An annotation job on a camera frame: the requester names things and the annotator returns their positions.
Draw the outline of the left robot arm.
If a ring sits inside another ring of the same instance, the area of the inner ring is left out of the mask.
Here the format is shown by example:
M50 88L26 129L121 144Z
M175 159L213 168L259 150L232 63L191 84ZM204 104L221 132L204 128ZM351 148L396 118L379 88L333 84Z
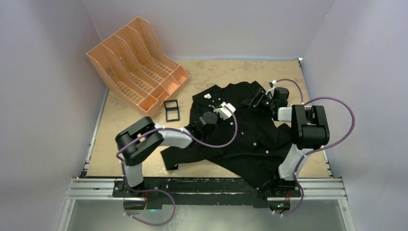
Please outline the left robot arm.
M203 142L223 120L220 113L209 111L185 127L167 128L147 116L117 134L116 157L121 162L125 191L132 197L142 194L142 163L158 147L186 149L198 141Z

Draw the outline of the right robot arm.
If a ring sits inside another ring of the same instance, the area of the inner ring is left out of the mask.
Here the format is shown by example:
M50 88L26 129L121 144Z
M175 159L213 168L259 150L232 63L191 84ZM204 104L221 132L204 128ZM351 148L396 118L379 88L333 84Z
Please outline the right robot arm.
M307 153L326 145L330 131L323 106L288 106L289 90L272 87L272 91L257 89L243 104L258 113L266 113L274 121L290 122L291 147L283 163L274 173L271 192L281 196L296 187L295 179L307 160Z

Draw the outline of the black button shirt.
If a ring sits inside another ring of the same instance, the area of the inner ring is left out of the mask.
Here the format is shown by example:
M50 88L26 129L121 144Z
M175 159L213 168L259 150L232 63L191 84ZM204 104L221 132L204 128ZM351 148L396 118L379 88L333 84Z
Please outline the black button shirt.
M256 81L240 82L224 88L213 85L193 95L190 122L209 111L211 106L231 103L236 108L237 136L230 145L219 149L199 143L186 149L166 148L161 151L166 168L173 170L177 164L208 160L239 175L254 187L270 185L292 142L287 124L277 127L266 113L257 113L243 104L259 88L261 85Z

